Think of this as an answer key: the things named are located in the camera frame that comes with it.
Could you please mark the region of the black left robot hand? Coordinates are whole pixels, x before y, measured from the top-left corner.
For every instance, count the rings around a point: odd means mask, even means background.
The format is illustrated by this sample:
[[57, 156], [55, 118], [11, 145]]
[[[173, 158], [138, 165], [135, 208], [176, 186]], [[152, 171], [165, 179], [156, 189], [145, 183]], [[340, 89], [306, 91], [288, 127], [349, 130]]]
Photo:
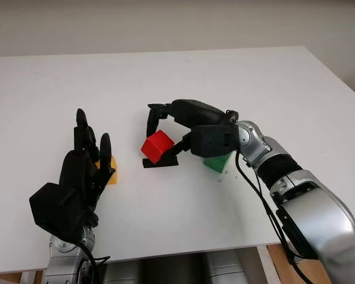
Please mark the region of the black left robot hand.
[[94, 131], [80, 108], [76, 112], [76, 123], [74, 149], [64, 158], [59, 184], [77, 190], [83, 225], [93, 228], [98, 225], [95, 214], [98, 200], [106, 185], [117, 178], [117, 170], [112, 164], [109, 134], [102, 135], [98, 147]]

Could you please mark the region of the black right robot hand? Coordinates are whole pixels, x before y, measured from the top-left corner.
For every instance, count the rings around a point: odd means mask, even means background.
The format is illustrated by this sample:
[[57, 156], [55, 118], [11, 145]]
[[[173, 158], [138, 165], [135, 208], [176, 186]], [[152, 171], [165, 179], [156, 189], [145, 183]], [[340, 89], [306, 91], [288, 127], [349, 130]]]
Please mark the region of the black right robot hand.
[[237, 111], [224, 112], [193, 99], [177, 99], [170, 104], [148, 104], [148, 107], [146, 137], [153, 135], [159, 121], [168, 116], [190, 129], [182, 141], [173, 147], [174, 155], [190, 150], [199, 157], [216, 157], [237, 150], [240, 146]]

